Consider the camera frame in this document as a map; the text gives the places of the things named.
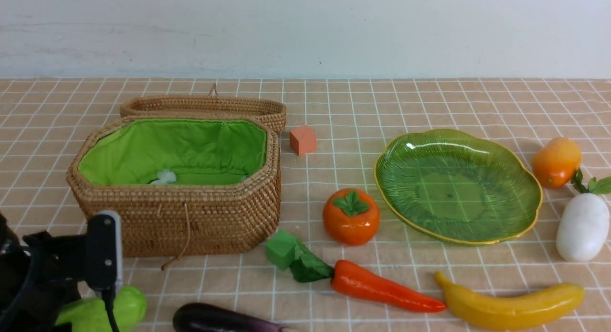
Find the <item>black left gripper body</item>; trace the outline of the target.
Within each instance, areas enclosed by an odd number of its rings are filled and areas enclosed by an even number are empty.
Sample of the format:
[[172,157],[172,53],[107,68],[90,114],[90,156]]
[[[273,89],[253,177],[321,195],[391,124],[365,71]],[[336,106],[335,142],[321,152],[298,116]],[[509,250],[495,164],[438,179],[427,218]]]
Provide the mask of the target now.
[[78,283],[84,281],[89,237],[89,230],[74,236],[42,231],[20,240],[1,217],[3,332],[85,332],[79,316],[60,316],[84,306]]

